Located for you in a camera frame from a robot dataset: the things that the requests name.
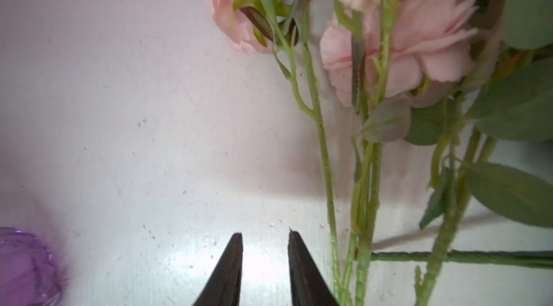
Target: purple transparent object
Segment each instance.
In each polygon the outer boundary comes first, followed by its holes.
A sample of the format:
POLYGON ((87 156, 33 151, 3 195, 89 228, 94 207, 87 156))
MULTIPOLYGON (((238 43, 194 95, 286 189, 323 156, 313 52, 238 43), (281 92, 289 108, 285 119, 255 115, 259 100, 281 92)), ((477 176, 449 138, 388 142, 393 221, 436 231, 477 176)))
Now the purple transparent object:
POLYGON ((30 233, 0 227, 0 305, 54 306, 60 297, 50 250, 30 233))

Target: purple plastic cup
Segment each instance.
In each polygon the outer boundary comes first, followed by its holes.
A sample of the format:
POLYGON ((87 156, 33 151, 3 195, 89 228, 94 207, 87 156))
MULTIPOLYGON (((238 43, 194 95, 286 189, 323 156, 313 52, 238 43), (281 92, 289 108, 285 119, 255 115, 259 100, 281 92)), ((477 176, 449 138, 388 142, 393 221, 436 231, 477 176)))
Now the purple plastic cup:
POLYGON ((30 233, 0 227, 0 305, 54 306, 61 298, 52 253, 30 233))

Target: scratch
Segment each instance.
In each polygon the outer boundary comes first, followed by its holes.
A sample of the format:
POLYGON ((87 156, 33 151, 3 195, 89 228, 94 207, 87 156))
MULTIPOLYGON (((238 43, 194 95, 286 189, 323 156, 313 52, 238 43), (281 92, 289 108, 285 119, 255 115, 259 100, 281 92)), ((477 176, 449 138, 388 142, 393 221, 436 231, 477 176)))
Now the scratch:
POLYGON ((109 169, 107 168, 107 165, 105 163, 105 161, 103 160, 102 158, 102 154, 99 153, 98 156, 100 157, 100 161, 102 161, 102 165, 104 166, 104 169, 106 170, 106 173, 107 175, 109 175, 109 178, 111 179, 111 181, 113 182, 113 185, 115 185, 115 188, 117 188, 117 193, 119 195, 121 195, 121 188, 119 187, 119 185, 117 184, 117 182, 115 182, 115 179, 113 178, 113 176, 111 175, 111 173, 109 172, 109 169))

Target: white surface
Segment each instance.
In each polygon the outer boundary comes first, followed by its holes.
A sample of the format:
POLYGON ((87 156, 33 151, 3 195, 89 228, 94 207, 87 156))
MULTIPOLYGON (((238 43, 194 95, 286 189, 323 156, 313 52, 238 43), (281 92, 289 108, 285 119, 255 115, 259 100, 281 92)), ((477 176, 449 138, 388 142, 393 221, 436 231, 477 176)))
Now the white surface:
MULTIPOLYGON (((321 84, 343 249, 349 120, 321 84)), ((226 46, 204 0, 0 0, 0 123, 0 202, 36 198, 52 218, 67 305, 191 304, 235 231, 241 305, 290 304, 289 228, 330 277, 314 127, 271 57, 226 46)), ((417 233, 431 151, 385 149, 377 248, 431 247, 395 239, 417 233)), ((502 145, 494 159, 545 177, 552 151, 502 145)), ((473 204, 471 214, 486 213, 473 204)), ((553 233, 480 216, 454 246, 550 250, 553 233)), ((411 305, 413 278, 413 264, 374 263, 367 304, 411 305)), ((448 264, 432 304, 546 306, 552 284, 551 271, 448 264)))

